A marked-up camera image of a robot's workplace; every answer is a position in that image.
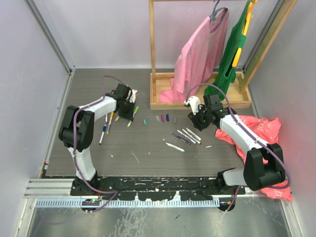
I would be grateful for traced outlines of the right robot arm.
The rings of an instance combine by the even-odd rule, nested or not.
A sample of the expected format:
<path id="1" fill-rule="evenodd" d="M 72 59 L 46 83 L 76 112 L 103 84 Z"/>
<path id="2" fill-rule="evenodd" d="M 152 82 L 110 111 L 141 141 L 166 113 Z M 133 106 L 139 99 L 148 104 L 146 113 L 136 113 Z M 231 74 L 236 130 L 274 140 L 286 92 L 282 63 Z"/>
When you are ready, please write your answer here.
<path id="1" fill-rule="evenodd" d="M 203 131 L 213 124 L 227 133 L 246 156 L 243 169 L 231 168 L 217 174 L 217 190 L 228 194 L 234 186 L 253 191 L 272 188 L 285 181 L 283 152 L 279 144 L 269 144 L 248 128 L 230 107 L 223 107 L 218 94 L 204 95 L 204 102 L 191 96 L 184 102 L 191 108 L 188 117 L 194 128 Z"/>

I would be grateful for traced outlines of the dark purple pen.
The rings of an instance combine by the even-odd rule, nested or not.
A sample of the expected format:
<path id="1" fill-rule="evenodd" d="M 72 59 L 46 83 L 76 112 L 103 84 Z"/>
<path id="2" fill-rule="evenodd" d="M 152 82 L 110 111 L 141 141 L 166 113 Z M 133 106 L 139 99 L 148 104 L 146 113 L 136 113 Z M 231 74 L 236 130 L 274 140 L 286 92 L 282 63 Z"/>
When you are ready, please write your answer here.
<path id="1" fill-rule="evenodd" d="M 173 133 L 173 132 L 171 132 L 171 134 L 172 134 L 173 136 L 175 136 L 176 138 L 180 139 L 181 141 L 183 141 L 183 142 L 185 142 L 185 143 L 189 144 L 189 145 L 191 145 L 191 144 L 192 144 L 190 141 L 188 141 L 188 140 L 186 140 L 186 139 L 182 138 L 182 137 L 181 137 L 181 136 L 179 136 L 179 135 L 176 135 L 176 134 L 175 134 L 175 133 Z"/>

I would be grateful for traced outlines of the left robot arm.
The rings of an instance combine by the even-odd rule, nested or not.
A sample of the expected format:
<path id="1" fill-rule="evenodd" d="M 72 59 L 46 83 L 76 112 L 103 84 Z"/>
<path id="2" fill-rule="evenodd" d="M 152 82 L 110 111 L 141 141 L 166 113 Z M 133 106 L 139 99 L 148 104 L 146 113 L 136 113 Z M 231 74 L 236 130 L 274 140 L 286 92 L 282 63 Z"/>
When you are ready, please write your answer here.
<path id="1" fill-rule="evenodd" d="M 93 141 L 94 123 L 108 113 L 117 113 L 120 118 L 133 120 L 137 90 L 119 83 L 115 90 L 98 100 L 83 106 L 67 107 L 58 138 L 72 155 L 76 170 L 76 188 L 88 196 L 99 190 L 99 180 L 93 165 L 90 145 Z"/>

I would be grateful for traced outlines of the blue band white pen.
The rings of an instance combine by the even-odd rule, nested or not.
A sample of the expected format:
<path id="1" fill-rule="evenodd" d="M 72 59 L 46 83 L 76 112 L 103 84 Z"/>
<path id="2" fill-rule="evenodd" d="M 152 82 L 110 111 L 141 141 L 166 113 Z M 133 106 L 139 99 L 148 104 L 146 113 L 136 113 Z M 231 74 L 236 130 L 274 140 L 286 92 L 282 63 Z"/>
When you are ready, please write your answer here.
<path id="1" fill-rule="evenodd" d="M 101 137 L 100 137 L 100 140 L 99 140 L 99 145 L 102 144 L 103 142 L 103 139 L 104 139 L 104 136 L 105 136 L 105 133 L 106 133 L 106 129 L 107 129 L 107 126 L 106 124 L 103 126 L 103 129 L 102 129 L 102 133 L 101 133 Z"/>

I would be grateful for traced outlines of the orange cap white pen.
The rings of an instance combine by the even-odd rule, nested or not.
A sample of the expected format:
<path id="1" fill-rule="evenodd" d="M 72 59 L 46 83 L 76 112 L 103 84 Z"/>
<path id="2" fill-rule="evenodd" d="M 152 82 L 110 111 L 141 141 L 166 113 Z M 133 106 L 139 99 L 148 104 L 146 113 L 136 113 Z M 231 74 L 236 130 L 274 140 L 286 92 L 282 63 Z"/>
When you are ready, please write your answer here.
<path id="1" fill-rule="evenodd" d="M 115 112 L 111 112 L 110 119 L 109 119 L 108 126 L 107 126 L 107 130 L 106 130 L 106 134 L 109 134 L 109 132 L 110 132 L 110 127 L 111 127 L 111 124 L 113 121 L 114 114 L 115 114 Z"/>

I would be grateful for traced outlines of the purple cap white marker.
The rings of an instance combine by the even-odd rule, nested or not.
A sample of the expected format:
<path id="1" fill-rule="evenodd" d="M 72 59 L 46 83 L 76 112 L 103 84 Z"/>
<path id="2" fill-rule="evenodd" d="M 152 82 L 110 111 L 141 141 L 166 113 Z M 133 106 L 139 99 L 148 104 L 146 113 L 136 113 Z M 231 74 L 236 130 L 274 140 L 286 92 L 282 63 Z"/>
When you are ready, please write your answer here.
<path id="1" fill-rule="evenodd" d="M 194 144 L 197 143 L 194 139 L 192 139 L 191 137 L 189 137 L 188 135 L 186 135 L 184 132 L 180 131 L 179 129 L 177 129 L 177 132 L 180 133 L 181 135 L 183 135 L 188 140 L 190 140 L 192 143 L 194 143 Z"/>

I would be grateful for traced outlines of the blue cap white marker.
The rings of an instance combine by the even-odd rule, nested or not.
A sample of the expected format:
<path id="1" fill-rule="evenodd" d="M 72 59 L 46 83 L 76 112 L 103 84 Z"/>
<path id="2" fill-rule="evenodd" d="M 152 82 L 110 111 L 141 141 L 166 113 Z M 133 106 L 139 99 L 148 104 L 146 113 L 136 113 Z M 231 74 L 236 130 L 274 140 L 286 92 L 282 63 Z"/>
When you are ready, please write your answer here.
<path id="1" fill-rule="evenodd" d="M 198 144 L 201 144 L 201 141 L 195 137 L 193 134 L 191 134 L 190 132 L 188 132 L 187 130 L 182 128 L 182 131 L 184 131 L 189 137 L 191 137 L 193 140 L 195 140 Z"/>

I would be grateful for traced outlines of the white pen teal tip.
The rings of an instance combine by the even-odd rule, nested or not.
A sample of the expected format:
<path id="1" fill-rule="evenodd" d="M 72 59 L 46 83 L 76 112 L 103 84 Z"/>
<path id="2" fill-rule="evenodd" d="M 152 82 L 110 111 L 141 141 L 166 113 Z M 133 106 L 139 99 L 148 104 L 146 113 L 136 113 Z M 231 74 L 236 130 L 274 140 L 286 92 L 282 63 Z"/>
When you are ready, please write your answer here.
<path id="1" fill-rule="evenodd" d="M 173 145 L 173 144 L 170 144 L 170 143 L 165 143 L 165 144 L 166 144 L 167 146 L 173 148 L 173 149 L 176 149 L 176 150 L 180 151 L 180 152 L 183 152 L 183 153 L 185 152 L 184 149 L 179 148 L 179 147 L 177 147 L 177 146 L 175 146 L 175 145 Z"/>

